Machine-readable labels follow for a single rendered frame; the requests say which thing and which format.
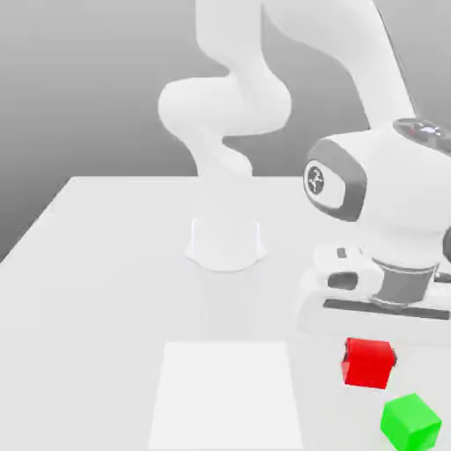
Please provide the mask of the small red cube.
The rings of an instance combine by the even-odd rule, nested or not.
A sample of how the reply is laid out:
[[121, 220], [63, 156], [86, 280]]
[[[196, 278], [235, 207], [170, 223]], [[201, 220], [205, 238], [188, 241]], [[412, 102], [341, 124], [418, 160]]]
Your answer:
[[396, 366], [395, 349], [387, 341], [348, 337], [341, 362], [346, 385], [385, 389]]

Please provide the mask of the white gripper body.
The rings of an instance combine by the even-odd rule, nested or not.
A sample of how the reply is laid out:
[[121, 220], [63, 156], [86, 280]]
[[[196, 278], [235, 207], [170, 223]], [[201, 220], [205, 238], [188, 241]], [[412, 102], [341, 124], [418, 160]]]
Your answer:
[[432, 283], [424, 301], [390, 311], [363, 300], [334, 299], [305, 281], [297, 298], [296, 330], [314, 336], [451, 347], [451, 284]]

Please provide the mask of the small green cube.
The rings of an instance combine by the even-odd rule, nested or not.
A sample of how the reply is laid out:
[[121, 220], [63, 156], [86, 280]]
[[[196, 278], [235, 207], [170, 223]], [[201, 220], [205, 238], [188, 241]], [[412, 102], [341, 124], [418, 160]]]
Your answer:
[[429, 451], [438, 439], [441, 418], [416, 393], [384, 404], [380, 428], [396, 451]]

